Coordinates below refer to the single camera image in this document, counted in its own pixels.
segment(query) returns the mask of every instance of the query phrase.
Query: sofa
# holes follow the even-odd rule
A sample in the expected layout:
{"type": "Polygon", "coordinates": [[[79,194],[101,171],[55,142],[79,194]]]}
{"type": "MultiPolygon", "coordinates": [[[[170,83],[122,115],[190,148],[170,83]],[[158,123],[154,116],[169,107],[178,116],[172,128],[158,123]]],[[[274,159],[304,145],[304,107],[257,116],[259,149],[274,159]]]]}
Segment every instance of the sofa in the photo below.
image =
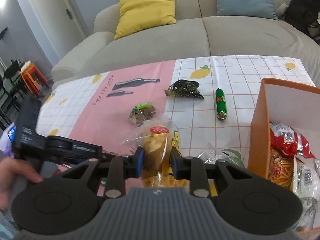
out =
{"type": "MultiPolygon", "coordinates": [[[[276,9],[291,0],[274,0],[276,9]]],[[[180,58],[270,55],[302,60],[320,86],[320,46],[281,20],[217,16],[216,0],[175,0],[176,24],[143,30],[114,40],[119,4],[101,11],[94,33],[53,69],[54,87],[81,77],[128,66],[180,58]]]]}

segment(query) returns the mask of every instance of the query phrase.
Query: cardboard box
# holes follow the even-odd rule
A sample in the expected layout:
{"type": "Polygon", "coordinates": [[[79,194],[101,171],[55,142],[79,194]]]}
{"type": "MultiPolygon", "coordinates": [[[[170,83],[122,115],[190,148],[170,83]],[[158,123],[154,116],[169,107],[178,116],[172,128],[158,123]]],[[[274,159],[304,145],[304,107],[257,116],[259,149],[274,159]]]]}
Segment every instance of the cardboard box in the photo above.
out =
{"type": "MultiPolygon", "coordinates": [[[[291,81],[264,78],[251,122],[248,170],[268,176],[270,156],[269,122],[281,122],[303,134],[311,152],[320,159],[320,88],[291,81]]],[[[301,158],[314,169],[313,159],[301,158]]],[[[309,223],[302,234],[319,232],[309,223]]]]}

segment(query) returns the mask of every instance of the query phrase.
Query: yellow pillow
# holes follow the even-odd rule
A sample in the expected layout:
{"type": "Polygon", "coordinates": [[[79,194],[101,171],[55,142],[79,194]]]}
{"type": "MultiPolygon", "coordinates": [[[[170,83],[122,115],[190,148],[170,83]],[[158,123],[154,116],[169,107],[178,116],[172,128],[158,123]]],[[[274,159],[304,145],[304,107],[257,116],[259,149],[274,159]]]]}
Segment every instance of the yellow pillow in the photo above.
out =
{"type": "Polygon", "coordinates": [[[115,40],[144,29],[176,23],[174,0],[119,0],[119,5],[115,40]]]}

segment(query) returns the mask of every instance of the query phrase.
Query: human hand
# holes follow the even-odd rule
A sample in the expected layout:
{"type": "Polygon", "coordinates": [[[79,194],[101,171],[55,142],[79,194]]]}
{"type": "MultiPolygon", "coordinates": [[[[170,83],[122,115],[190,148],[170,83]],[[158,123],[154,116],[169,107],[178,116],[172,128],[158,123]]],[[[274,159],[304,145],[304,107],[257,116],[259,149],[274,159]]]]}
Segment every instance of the human hand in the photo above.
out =
{"type": "Polygon", "coordinates": [[[14,158],[4,158],[0,162],[0,210],[5,211],[9,205],[11,184],[16,175],[22,175],[34,183],[43,181],[43,178],[26,161],[14,158]]]}

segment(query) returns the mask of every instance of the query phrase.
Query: black chair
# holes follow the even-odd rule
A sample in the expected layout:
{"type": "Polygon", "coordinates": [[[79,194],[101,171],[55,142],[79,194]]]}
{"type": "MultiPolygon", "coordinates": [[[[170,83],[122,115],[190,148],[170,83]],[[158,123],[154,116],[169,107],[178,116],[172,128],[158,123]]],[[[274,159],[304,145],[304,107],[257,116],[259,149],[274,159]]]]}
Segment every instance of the black chair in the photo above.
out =
{"type": "Polygon", "coordinates": [[[13,86],[13,88],[10,91],[8,91],[10,95],[14,97],[15,94],[18,93],[21,96],[21,98],[23,98],[23,94],[21,93],[21,91],[27,93],[27,89],[24,87],[24,82],[22,82],[21,77],[18,76],[19,82],[17,84],[15,83],[16,80],[12,80],[12,78],[17,74],[19,70],[20,66],[18,61],[16,60],[10,67],[8,67],[8,69],[4,71],[4,77],[6,79],[9,79],[13,86]]]}
{"type": "MultiPolygon", "coordinates": [[[[20,103],[17,98],[12,96],[3,86],[3,80],[0,79],[0,117],[10,125],[12,121],[8,117],[8,112],[11,108],[16,109],[19,112],[20,103]]],[[[0,128],[4,130],[7,126],[0,121],[0,128]]]]}

